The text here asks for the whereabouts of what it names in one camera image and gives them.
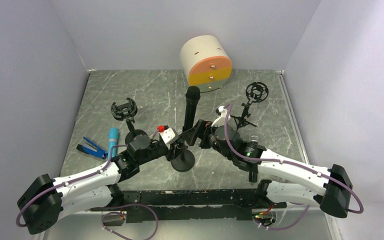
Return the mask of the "black round-base clip stand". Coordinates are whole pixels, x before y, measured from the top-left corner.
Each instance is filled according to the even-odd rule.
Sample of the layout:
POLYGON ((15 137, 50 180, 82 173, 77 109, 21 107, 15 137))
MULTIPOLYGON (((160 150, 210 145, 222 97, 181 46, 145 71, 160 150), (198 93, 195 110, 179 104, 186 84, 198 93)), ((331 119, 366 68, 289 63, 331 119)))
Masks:
POLYGON ((176 157, 174 160, 170 161, 171 166, 174 170, 178 172, 188 172, 195 165, 195 157, 194 154, 187 149, 180 154, 180 156, 176 157))

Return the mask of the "tall black microphone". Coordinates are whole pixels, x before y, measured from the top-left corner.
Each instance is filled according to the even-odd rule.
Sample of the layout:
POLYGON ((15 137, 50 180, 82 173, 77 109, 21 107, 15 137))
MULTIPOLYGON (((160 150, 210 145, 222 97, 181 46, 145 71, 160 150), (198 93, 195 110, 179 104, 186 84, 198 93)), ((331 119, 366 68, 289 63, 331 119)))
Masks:
POLYGON ((194 126, 198 102, 201 98, 200 89, 197 86, 189 86, 186 94, 186 107, 182 131, 185 132, 194 126))

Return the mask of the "black round-base shock-mount stand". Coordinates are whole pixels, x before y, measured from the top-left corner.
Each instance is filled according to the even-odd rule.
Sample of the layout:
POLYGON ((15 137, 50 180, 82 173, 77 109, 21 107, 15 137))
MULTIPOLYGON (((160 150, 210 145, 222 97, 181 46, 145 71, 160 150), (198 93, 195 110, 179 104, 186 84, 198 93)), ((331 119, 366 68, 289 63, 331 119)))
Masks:
POLYGON ((134 127, 134 116, 138 112, 136 102, 130 97, 127 97, 126 101, 126 103, 120 105, 117 105, 116 102, 113 102, 110 106, 110 112, 115 120, 126 122, 129 132, 125 136, 124 141, 126 144, 129 144, 134 140, 135 137, 140 135, 147 135, 147 133, 134 127))

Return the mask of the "cyan blue microphone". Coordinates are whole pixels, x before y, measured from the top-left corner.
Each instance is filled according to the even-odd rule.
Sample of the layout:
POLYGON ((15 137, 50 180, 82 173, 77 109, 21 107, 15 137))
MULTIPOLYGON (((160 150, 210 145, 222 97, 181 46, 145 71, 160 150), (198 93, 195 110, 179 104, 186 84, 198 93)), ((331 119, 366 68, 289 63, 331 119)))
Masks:
POLYGON ((108 133, 108 156, 107 158, 113 158, 117 154, 117 147, 119 140, 119 129, 111 127, 108 133))

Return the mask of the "black tripod shock-mount stand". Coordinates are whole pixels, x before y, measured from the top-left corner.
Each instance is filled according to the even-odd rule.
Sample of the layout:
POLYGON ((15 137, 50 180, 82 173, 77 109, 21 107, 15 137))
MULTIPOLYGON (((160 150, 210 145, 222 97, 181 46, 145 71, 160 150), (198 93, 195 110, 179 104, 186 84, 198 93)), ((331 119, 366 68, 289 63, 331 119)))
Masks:
POLYGON ((269 96, 269 88, 265 83, 255 81, 246 87, 245 96, 247 98, 247 102, 241 104, 243 107, 241 116, 231 116, 234 119, 236 131, 246 126, 257 127, 256 124, 248 120, 248 118, 251 116, 250 107, 254 103, 261 103, 265 101, 269 96))

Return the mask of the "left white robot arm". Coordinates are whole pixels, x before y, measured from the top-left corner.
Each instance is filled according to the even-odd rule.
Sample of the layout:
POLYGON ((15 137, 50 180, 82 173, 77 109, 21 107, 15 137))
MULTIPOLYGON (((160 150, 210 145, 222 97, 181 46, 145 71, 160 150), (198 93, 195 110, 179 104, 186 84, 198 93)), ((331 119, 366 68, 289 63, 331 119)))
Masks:
POLYGON ((137 135, 127 144, 113 145, 107 160, 93 168, 63 177, 38 176, 17 201, 15 224, 31 235, 44 232, 60 219, 90 208, 117 210, 123 196, 118 183, 132 178, 140 166, 165 157, 173 162, 187 149, 181 136, 159 139, 137 135))

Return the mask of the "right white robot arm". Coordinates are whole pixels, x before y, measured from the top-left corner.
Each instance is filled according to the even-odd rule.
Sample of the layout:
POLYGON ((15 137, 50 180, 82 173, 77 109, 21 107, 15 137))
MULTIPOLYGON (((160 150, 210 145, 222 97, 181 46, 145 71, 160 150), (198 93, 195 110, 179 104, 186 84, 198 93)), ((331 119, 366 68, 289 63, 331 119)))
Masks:
POLYGON ((255 182, 258 174, 267 174, 286 180, 261 180, 255 191, 255 202, 266 208, 271 204, 290 202, 319 206, 326 214, 346 218, 351 212, 353 185, 345 168, 338 164, 322 167, 306 164, 282 156, 258 144, 245 141, 230 126, 212 126, 199 120, 181 136, 189 146, 200 139, 200 147, 213 149, 233 162, 239 169, 249 172, 255 182))

